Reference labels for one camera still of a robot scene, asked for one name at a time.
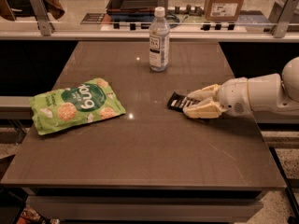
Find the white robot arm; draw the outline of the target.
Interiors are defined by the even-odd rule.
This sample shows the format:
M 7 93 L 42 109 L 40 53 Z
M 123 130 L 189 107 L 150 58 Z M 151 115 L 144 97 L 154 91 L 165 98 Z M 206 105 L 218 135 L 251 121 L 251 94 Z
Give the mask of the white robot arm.
M 251 112 L 267 111 L 297 115 L 299 110 L 299 58 L 290 60 L 282 75 L 229 79 L 192 91 L 188 98 L 198 104 L 183 108 L 191 119 L 216 119 L 221 114 L 243 117 Z

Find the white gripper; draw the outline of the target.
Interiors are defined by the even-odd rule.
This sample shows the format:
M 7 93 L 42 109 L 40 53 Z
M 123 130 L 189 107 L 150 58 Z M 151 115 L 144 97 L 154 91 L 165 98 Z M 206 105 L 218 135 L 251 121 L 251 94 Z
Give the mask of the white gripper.
M 248 79 L 245 77 L 227 80 L 221 86 L 209 85 L 190 92 L 188 97 L 196 100 L 196 104 L 183 108 L 183 113 L 190 119 L 216 119 L 224 112 L 241 117 L 251 112 Z

